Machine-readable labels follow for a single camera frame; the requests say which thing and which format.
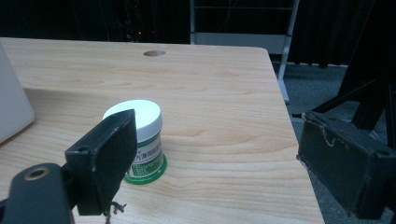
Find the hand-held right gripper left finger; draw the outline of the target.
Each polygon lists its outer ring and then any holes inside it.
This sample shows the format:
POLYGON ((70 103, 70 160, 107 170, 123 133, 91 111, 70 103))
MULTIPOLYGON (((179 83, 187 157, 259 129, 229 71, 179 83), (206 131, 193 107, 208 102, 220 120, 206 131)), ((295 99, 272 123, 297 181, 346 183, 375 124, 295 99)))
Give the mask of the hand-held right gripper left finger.
POLYGON ((136 152, 135 112, 103 119, 65 152, 70 205, 82 216, 107 215, 136 152))

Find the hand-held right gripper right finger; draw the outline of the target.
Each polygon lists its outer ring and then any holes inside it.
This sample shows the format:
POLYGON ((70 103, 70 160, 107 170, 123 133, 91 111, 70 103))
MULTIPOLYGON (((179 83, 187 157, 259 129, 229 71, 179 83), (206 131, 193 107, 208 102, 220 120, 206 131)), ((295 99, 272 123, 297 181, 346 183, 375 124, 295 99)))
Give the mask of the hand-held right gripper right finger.
POLYGON ((297 159, 334 199, 359 219, 396 219, 396 150, 355 127, 318 112, 302 114, 297 159))

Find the dark curtain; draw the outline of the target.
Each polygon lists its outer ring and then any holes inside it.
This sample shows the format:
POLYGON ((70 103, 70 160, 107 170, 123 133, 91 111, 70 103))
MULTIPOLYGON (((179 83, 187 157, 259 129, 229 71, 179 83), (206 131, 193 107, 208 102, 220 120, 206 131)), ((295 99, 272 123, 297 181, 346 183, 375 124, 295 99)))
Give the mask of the dark curtain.
MULTIPOLYGON (((0 36, 130 42, 125 0, 0 0, 0 36)), ((289 59, 347 64, 371 0, 300 0, 289 59)), ((151 0, 156 41, 190 41, 190 0, 151 0)))

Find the dark equipment with red lights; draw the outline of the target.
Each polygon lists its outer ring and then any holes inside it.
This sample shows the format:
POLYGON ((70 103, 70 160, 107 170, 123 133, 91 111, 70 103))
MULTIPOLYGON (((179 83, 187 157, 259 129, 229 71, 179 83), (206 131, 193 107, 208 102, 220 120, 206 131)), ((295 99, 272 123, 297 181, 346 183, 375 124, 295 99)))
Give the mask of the dark equipment with red lights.
POLYGON ((124 5, 127 40, 135 43, 155 42, 156 31, 151 0, 125 0, 124 5))

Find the black metal stand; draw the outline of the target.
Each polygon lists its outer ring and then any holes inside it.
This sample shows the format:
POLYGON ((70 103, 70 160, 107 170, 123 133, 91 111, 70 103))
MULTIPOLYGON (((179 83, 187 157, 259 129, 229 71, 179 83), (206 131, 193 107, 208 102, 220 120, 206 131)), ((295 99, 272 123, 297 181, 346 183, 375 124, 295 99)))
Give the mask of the black metal stand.
POLYGON ((396 142, 396 0, 371 0, 356 47, 339 90, 316 85, 299 98, 307 110, 326 113, 346 102, 357 104, 355 127, 372 130, 386 116, 387 140, 396 142))

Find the white metal stand frame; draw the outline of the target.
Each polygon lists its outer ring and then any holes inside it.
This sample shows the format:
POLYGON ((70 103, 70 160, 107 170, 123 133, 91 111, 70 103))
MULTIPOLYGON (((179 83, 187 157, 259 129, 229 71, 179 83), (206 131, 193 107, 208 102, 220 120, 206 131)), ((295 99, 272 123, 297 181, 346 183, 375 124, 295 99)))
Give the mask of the white metal stand frame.
POLYGON ((284 81, 300 0, 190 0, 190 42, 197 45, 256 47, 276 58, 283 100, 284 81))

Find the white-lidded green label jar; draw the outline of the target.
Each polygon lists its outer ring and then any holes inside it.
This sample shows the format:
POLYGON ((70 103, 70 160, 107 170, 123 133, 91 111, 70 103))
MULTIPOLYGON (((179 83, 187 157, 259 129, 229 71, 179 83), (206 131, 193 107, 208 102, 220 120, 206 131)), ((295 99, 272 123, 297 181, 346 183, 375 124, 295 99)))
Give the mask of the white-lidded green label jar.
POLYGON ((103 119, 130 109, 135 112, 137 152, 124 179, 131 184, 144 185, 158 179, 167 166, 161 141, 162 111, 149 100, 130 100, 110 107, 103 119))

